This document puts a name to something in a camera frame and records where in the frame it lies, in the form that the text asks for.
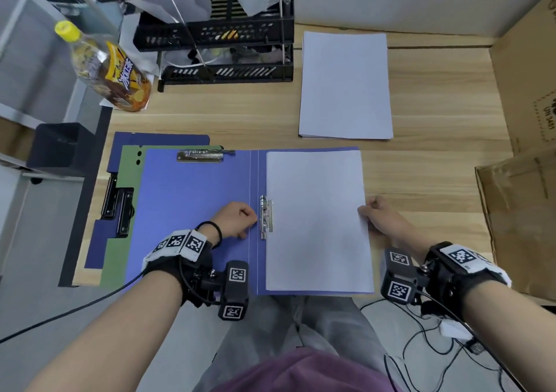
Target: black hair tie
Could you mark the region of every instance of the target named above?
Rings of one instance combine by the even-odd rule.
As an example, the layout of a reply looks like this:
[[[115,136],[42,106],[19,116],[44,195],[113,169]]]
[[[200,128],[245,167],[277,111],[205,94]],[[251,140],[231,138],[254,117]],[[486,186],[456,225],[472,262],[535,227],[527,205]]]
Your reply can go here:
[[[216,228],[216,231],[218,231],[218,236],[220,237],[220,240],[218,243],[216,243],[214,246],[212,246],[212,248],[217,248],[218,246],[220,246],[220,244],[222,243],[222,231],[220,230],[220,227],[218,225],[216,225],[214,222],[212,221],[205,221],[205,222],[201,222],[197,228],[195,228],[195,231],[198,231],[199,228],[201,228],[203,225],[205,224],[209,224],[212,225],[214,228]]]

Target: person's left hand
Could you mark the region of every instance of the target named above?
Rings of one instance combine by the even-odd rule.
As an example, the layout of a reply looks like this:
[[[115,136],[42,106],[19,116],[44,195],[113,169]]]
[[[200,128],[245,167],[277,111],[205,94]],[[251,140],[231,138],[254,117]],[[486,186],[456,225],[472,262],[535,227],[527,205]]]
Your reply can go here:
[[[245,230],[257,222],[257,214],[249,205],[242,202],[230,202],[211,218],[220,230],[222,238],[247,237]]]

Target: wooden table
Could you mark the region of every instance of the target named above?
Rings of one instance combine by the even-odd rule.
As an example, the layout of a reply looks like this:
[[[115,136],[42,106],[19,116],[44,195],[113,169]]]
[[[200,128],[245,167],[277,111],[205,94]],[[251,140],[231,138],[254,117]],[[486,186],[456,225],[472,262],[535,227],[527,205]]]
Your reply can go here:
[[[474,169],[511,157],[488,50],[494,39],[389,33],[394,138],[309,140],[297,135],[304,30],[339,31],[296,25],[292,83],[166,86],[163,94],[152,94],[145,111],[114,110],[73,277],[75,285],[100,282],[100,270],[83,266],[106,191],[106,166],[115,131],[208,134],[211,144],[230,149],[358,146],[368,195],[384,195],[433,239],[462,243],[491,257]],[[376,241],[372,252],[375,283],[382,254]]]

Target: bottle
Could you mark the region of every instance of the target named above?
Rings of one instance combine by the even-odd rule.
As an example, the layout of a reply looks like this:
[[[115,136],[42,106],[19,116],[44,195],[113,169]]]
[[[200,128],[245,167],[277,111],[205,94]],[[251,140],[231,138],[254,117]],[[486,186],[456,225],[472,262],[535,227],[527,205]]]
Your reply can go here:
[[[58,22],[56,33],[69,44],[75,72],[98,94],[124,111],[139,111],[151,83],[109,35],[86,35],[72,22]]]

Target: black table edge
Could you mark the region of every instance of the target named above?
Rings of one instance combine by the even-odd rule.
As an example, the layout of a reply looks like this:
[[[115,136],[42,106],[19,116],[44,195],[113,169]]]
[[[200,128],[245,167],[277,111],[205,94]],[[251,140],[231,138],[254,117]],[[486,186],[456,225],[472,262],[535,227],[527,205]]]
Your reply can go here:
[[[79,252],[81,249],[81,242],[83,234],[85,233],[85,225],[87,224],[87,217],[91,201],[93,198],[94,184],[97,181],[98,170],[101,164],[102,151],[106,142],[106,134],[108,133],[108,126],[110,124],[110,117],[112,116],[111,107],[102,107],[101,115],[98,119],[97,129],[94,133],[94,146],[91,153],[91,159],[87,166],[87,175],[83,180],[83,187],[81,188],[81,195],[77,204],[75,212],[75,219],[69,237],[68,247],[66,249],[66,257],[62,265],[62,272],[58,282],[59,287],[73,286],[73,275],[77,267],[77,260],[79,259]]]

